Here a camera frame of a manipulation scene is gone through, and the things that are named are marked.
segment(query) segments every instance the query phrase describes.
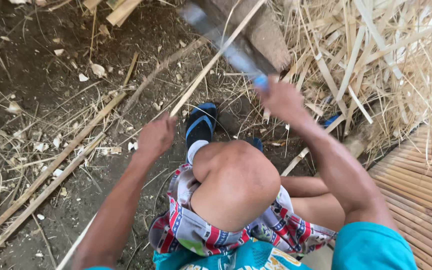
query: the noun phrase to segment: person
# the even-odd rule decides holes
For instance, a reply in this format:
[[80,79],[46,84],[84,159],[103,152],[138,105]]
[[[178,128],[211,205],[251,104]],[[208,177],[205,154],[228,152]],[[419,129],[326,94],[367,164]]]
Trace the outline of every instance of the person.
[[[415,270],[373,180],[313,120],[304,97],[286,83],[270,83],[258,94],[308,144],[321,178],[280,177],[256,138],[211,142],[217,109],[199,105],[187,121],[187,163],[169,184],[169,211],[150,226],[156,269],[308,269],[295,257],[337,237],[333,269]],[[171,146],[175,121],[166,114],[143,127],[139,148],[78,246],[73,269],[115,268],[145,176]]]

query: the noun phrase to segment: hand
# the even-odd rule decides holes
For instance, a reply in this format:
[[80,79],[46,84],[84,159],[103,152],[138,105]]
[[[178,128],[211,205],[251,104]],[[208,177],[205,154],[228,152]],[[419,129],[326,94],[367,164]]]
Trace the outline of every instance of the hand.
[[308,111],[304,108],[304,97],[289,83],[275,83],[275,79],[268,78],[269,89],[262,91],[256,89],[263,106],[271,111],[271,114],[289,124],[303,124],[308,117]]
[[147,123],[139,135],[136,153],[143,153],[153,160],[164,154],[173,142],[176,119],[165,112],[158,119]]

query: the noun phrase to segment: dirt ground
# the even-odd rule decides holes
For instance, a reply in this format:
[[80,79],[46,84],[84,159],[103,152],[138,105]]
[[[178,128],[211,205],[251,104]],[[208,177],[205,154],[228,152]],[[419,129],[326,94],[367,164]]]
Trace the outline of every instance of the dirt ground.
[[[15,192],[18,198],[41,170],[38,165],[28,167],[23,172],[8,170],[11,166],[5,159],[9,160],[16,154],[15,144],[21,144],[20,157],[26,158],[22,163],[57,155],[62,151],[63,143],[71,140],[77,130],[81,130],[75,130],[73,124],[78,122],[83,126],[96,112],[94,109],[91,110],[92,106],[98,110],[102,108],[99,100],[101,95],[122,86],[135,52],[139,52],[137,65],[128,85],[124,88],[129,95],[156,68],[158,62],[181,48],[180,41],[189,44],[198,38],[198,35],[178,17],[175,8],[169,5],[163,6],[157,1],[144,2],[119,28],[111,27],[105,20],[111,9],[106,4],[100,4],[96,13],[91,60],[105,67],[108,74],[106,78],[98,79],[89,65],[93,15],[85,11],[86,8],[82,7],[80,0],[74,0],[52,12],[47,8],[38,8],[35,11],[33,5],[18,6],[7,0],[0,0],[0,57],[7,69],[6,72],[0,63],[0,130],[11,137],[11,134],[27,127],[36,119],[40,120],[28,130],[27,138],[21,141],[13,139],[11,143],[6,144],[0,141],[1,185],[4,187],[1,188],[0,194],[0,215],[8,208],[8,197],[12,192]],[[110,36],[99,34],[100,25],[108,27]],[[58,49],[64,49],[64,52],[56,57],[54,50]],[[188,57],[170,65],[169,70],[160,73],[143,91],[140,101],[128,115],[124,116],[125,121],[118,124],[114,112],[105,119],[104,125],[93,130],[84,141],[85,144],[103,127],[109,128],[106,131],[105,145],[102,146],[113,147],[122,143],[159,113],[153,103],[162,102],[162,107],[165,107],[176,99],[213,55],[214,51],[210,47],[202,46]],[[72,61],[75,62],[76,69],[71,64]],[[293,139],[283,146],[272,145],[274,140],[285,141],[294,135],[287,134],[284,124],[277,124],[274,119],[269,123],[262,123],[262,111],[258,101],[249,94],[242,76],[225,75],[225,72],[235,71],[231,70],[224,60],[220,60],[218,68],[213,70],[214,73],[208,74],[193,93],[189,104],[197,105],[205,101],[216,103],[220,110],[220,125],[215,131],[214,139],[229,141],[235,136],[239,139],[260,137],[264,142],[265,155],[279,172],[282,172],[305,147],[304,143]],[[80,82],[80,73],[89,77],[89,80]],[[182,76],[181,80],[177,79],[177,74]],[[78,91],[99,80],[102,82],[43,118]],[[121,112],[127,99],[117,107],[117,112]],[[24,113],[16,116],[5,111],[9,101],[16,101]],[[90,113],[81,115],[79,112],[86,108],[89,108]],[[192,108],[188,105],[183,109],[190,111]],[[159,176],[142,191],[132,227],[133,233],[117,261],[118,269],[153,268],[153,250],[151,246],[147,246],[147,227],[155,215],[167,209],[165,190],[169,183],[166,180],[171,172],[185,161],[184,121],[185,117],[180,112],[174,144],[149,172],[148,181]],[[59,133],[63,135],[63,139],[61,146],[56,148],[51,142]],[[51,147],[44,152],[38,152],[33,150],[34,142],[43,142]],[[61,168],[67,166],[75,154],[72,153]],[[67,195],[61,195],[61,189],[58,188],[34,213],[45,217],[43,220],[38,219],[37,222],[48,238],[56,264],[61,262],[73,242],[98,211],[105,196],[128,165],[131,154],[127,149],[127,142],[122,144],[120,155],[103,155],[97,150],[97,154],[86,167],[76,169],[63,182],[62,186],[66,188]],[[314,172],[314,164],[310,158],[306,158],[292,171],[292,175],[312,175]],[[20,179],[21,185],[15,190]],[[47,245],[33,218],[28,218],[0,248],[0,268],[53,268]]]

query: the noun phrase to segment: patterned shorts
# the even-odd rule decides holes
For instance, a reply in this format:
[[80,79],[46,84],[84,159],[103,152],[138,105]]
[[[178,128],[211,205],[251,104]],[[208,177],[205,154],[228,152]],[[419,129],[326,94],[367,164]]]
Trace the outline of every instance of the patterned shorts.
[[235,249],[252,236],[286,253],[302,256],[337,235],[295,215],[290,195],[283,186],[271,206],[244,229],[219,230],[191,210],[190,199],[199,186],[190,164],[176,170],[167,191],[169,211],[156,217],[149,229],[149,242],[158,253],[186,248],[200,256],[211,256]]

